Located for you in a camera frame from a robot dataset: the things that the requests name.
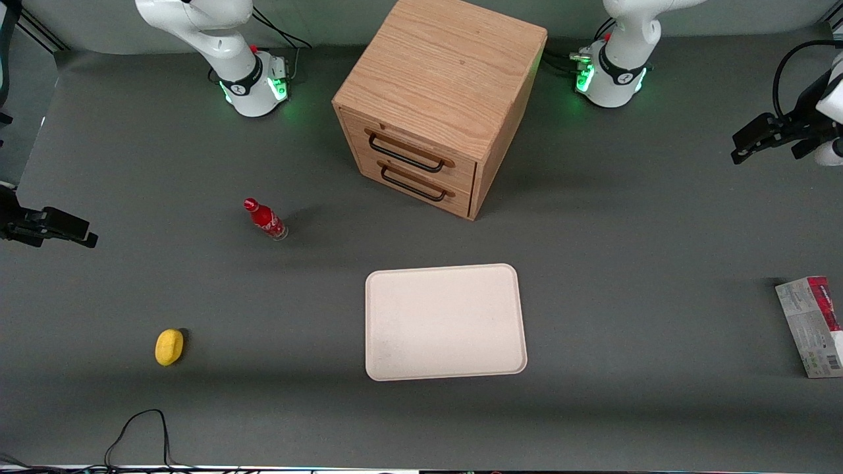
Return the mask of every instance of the white wall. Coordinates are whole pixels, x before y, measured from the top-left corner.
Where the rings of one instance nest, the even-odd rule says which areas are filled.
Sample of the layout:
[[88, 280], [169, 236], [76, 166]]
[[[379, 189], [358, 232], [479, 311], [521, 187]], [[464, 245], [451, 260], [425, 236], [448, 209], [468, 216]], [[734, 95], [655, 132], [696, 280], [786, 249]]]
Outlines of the white wall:
[[[584, 38], [606, 18], [599, 0], [470, 0], [546, 27], [550, 36]], [[666, 13], [665, 35], [747, 35], [802, 28], [835, 0], [709, 0]], [[395, 0], [255, 0], [279, 28], [315, 45], [366, 44]], [[24, 5], [75, 49], [138, 54], [189, 51], [174, 37], [146, 25], [134, 0], [25, 0]], [[258, 46], [279, 38], [251, 20], [241, 31]]]

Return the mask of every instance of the drawer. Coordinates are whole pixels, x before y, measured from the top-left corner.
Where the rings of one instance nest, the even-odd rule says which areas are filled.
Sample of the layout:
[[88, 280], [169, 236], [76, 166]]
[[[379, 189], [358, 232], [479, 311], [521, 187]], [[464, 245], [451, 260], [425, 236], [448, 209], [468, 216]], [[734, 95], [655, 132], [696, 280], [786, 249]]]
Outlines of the drawer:
[[468, 217], [471, 194], [467, 191], [440, 186], [428, 180], [426, 176], [395, 167], [385, 159], [376, 159], [371, 154], [361, 156], [359, 164], [360, 172], [364, 176], [380, 184], [461, 218]]
[[356, 154], [374, 156], [393, 170], [406, 171], [433, 184], [471, 193], [475, 176], [473, 161], [434, 153], [428, 146], [401, 137], [389, 126], [353, 115], [347, 110], [342, 111], [342, 120]]

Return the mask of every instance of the green led light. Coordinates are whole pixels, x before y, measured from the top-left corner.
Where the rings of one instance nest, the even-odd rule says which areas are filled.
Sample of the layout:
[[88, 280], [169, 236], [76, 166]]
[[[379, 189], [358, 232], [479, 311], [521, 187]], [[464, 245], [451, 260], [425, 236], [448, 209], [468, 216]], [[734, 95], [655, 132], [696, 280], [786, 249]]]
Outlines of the green led light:
[[644, 82], [644, 76], [647, 75], [647, 68], [645, 67], [643, 71], [641, 71], [641, 77], [638, 78], [638, 85], [635, 86], [635, 91], [638, 92], [641, 90], [641, 84]]
[[588, 86], [591, 85], [591, 79], [594, 77], [594, 66], [589, 64], [588, 67], [580, 71], [579, 75], [577, 76], [577, 89], [580, 92], [585, 92], [588, 90]]
[[279, 102], [287, 98], [287, 82], [283, 79], [266, 78], [272, 93]]
[[225, 101], [228, 102], [229, 104], [231, 104], [231, 97], [228, 97], [228, 91], [225, 89], [225, 86], [223, 85], [223, 81], [219, 82], [219, 87], [220, 87], [220, 89], [223, 90], [223, 93], [225, 94]]

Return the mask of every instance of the yellow sponge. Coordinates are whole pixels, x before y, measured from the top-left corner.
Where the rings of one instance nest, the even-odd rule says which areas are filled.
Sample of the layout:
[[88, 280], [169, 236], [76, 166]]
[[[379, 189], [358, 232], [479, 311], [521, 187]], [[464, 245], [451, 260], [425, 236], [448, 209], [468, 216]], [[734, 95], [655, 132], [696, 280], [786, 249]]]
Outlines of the yellow sponge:
[[185, 337], [178, 329], [168, 329], [158, 336], [155, 342], [155, 360], [164, 367], [179, 360], [185, 346]]

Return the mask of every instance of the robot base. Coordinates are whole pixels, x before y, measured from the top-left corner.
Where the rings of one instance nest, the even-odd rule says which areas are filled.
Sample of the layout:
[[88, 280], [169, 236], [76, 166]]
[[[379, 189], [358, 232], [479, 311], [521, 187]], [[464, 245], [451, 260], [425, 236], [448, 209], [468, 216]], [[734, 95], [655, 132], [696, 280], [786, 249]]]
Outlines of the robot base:
[[647, 70], [646, 68], [643, 69], [637, 78], [631, 78], [627, 84], [616, 84], [612, 76], [600, 66], [600, 61], [596, 61], [600, 48], [605, 44], [605, 41], [598, 40], [591, 46], [586, 46], [580, 50], [580, 54], [591, 57], [591, 61], [577, 75], [577, 83], [574, 89], [588, 97], [594, 104], [614, 109], [625, 105], [632, 99], [632, 95], [641, 89], [642, 80]]
[[229, 94], [225, 92], [225, 100], [234, 106], [242, 116], [264, 116], [284, 100], [289, 93], [287, 89], [287, 65], [283, 57], [274, 57], [266, 51], [258, 51], [259, 61], [263, 62], [263, 76], [252, 87], [248, 95]]

